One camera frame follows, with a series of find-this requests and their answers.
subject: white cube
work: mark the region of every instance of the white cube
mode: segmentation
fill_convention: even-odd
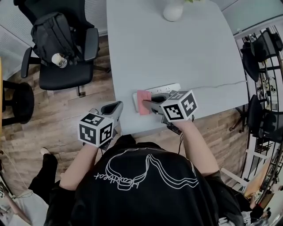
[[[193,91],[177,91],[161,104],[169,122],[186,121],[197,110],[198,105]]]
[[[87,112],[78,123],[80,141],[99,147],[113,137],[114,120]]]

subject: white shoe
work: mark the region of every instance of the white shoe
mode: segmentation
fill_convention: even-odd
[[[44,156],[45,154],[51,154],[45,147],[40,149],[40,153]]]

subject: white cable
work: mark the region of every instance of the white cable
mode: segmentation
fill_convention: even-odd
[[[221,84],[218,86],[202,86],[202,87],[195,87],[195,88],[190,88],[189,90],[195,90],[195,89],[200,89],[200,88],[218,88],[218,87],[222,87],[222,86],[227,86],[227,85],[237,85],[239,83],[247,83],[248,81],[244,80],[244,81],[240,81],[240,82],[236,82],[236,83],[226,83],[226,84]]]
[[[3,153],[4,153],[7,157],[8,157],[9,161],[12,163],[12,165],[14,166],[14,168],[15,168],[16,172],[18,173],[19,177],[21,178],[21,180],[22,180],[23,184],[24,184],[24,185],[26,186],[26,188],[28,189],[28,187],[27,187],[26,183],[23,181],[22,176],[19,174],[19,172],[18,172],[18,170],[17,170],[16,166],[14,165],[14,163],[12,162],[12,160],[10,159],[9,155],[7,155],[7,153],[6,153],[3,149],[1,149],[1,148],[0,148],[0,150],[1,150],[1,151],[3,151]]]

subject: power strip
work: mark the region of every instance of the power strip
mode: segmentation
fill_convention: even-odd
[[[181,89],[181,86],[179,83],[174,83],[174,84],[169,84],[161,87],[155,87],[148,89],[146,91],[151,92],[152,95],[154,94],[161,94],[161,93],[170,93],[171,91],[179,91]],[[133,94],[133,100],[134,100],[134,107],[136,111],[138,112],[138,98],[137,98],[137,93]]]

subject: white line graphic on shirt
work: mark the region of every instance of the white line graphic on shirt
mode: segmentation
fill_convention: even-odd
[[[115,170],[113,170],[110,166],[110,163],[112,161],[112,159],[114,159],[115,157],[118,157],[120,155],[123,155],[124,153],[128,152],[128,151],[135,151],[137,149],[128,149],[125,150],[124,152],[117,154],[115,156],[113,156],[107,163],[106,168],[105,168],[105,174],[99,174],[97,173],[97,175],[95,175],[94,177],[96,179],[103,179],[103,180],[109,180],[110,184],[111,183],[117,183],[117,189],[121,190],[121,191],[129,191],[132,187],[135,186],[135,188],[138,188],[139,184],[141,182],[143,182],[146,178],[147,172],[149,170],[149,166],[150,164],[152,164],[153,166],[155,166],[158,171],[159,174],[161,176],[161,178],[163,179],[163,181],[170,186],[171,188],[174,189],[181,189],[182,187],[188,185],[191,188],[194,188],[195,186],[197,186],[199,184],[198,179],[197,178],[183,178],[181,180],[176,180],[173,177],[169,176],[166,171],[164,170],[162,163],[155,157],[153,157],[152,154],[148,154],[145,158],[145,172],[139,176],[136,176],[133,179],[130,178],[126,178],[126,177],[122,177],[122,175],[118,172],[116,172]],[[194,165],[191,163],[191,168],[193,171],[193,174],[195,176],[195,169],[194,169]]]

